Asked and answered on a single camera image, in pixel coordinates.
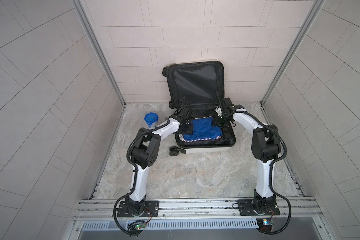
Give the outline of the clear jar with blue lid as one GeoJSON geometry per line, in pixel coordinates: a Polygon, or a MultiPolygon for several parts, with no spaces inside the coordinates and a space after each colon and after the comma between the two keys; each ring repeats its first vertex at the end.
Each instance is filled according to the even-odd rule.
{"type": "Polygon", "coordinates": [[[153,129],[158,125],[159,116],[156,113],[150,112],[145,115],[144,121],[146,122],[148,129],[153,129]]]}

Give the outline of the blue cloth garment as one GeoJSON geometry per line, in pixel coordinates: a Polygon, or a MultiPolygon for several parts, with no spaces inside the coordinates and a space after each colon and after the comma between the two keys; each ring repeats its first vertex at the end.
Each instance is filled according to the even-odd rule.
{"type": "Polygon", "coordinates": [[[223,132],[220,127],[212,126],[213,117],[194,119],[193,124],[193,133],[191,135],[184,135],[185,139],[193,140],[198,138],[215,138],[217,136],[222,136],[223,132]]]}

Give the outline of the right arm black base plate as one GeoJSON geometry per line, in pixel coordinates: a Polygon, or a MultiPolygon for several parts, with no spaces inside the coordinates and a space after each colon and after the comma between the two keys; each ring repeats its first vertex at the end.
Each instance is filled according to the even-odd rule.
{"type": "Polygon", "coordinates": [[[258,216],[260,218],[261,216],[280,215],[279,207],[276,207],[275,204],[256,210],[253,200],[238,200],[237,206],[241,216],[258,216]]]}

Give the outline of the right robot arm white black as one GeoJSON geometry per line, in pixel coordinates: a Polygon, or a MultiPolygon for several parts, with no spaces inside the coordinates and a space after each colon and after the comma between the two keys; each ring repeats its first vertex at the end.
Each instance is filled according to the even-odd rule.
{"type": "Polygon", "coordinates": [[[231,122],[238,123],[252,133],[251,151],[258,160],[258,180],[254,190],[252,201],[238,200],[238,209],[241,215],[278,215],[276,197],[282,197],[273,187],[274,164],[283,160],[287,155],[287,147],[278,134],[275,125],[266,125],[252,114],[248,113],[243,106],[233,105],[229,98],[221,99],[217,95],[215,112],[217,116],[213,120],[214,127],[222,128],[223,134],[219,139],[211,140],[215,148],[232,147],[235,140],[231,122]]]}

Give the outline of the red white striped garment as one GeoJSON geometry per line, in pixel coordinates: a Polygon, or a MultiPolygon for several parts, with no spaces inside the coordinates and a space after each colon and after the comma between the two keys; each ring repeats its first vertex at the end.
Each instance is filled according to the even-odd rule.
{"type": "Polygon", "coordinates": [[[192,142],[199,142],[199,141],[210,141],[210,140],[218,140],[218,139],[221,139],[222,137],[221,136],[217,136],[215,138],[198,138],[198,139],[193,139],[193,140],[187,140],[185,139],[185,136],[184,135],[178,135],[179,139],[183,142],[186,142],[186,143],[192,143],[192,142]]]}

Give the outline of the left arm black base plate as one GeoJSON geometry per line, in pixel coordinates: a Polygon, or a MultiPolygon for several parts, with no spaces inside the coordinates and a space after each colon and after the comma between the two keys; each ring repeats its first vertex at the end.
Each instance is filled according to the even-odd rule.
{"type": "Polygon", "coordinates": [[[159,201],[122,201],[116,210],[118,218],[157,217],[159,201]]]}

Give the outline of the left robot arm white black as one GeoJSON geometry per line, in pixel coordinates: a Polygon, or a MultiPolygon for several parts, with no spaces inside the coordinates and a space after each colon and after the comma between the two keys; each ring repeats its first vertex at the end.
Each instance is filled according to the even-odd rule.
{"type": "Polygon", "coordinates": [[[140,216],[144,212],[147,196],[146,186],[150,167],[155,163],[163,139],[179,131],[185,124],[184,120],[177,120],[176,114],[183,110],[186,98],[181,101],[181,108],[166,121],[153,129],[142,128],[127,150],[127,161],[133,165],[133,181],[127,194],[126,205],[133,216],[140,216]]]}

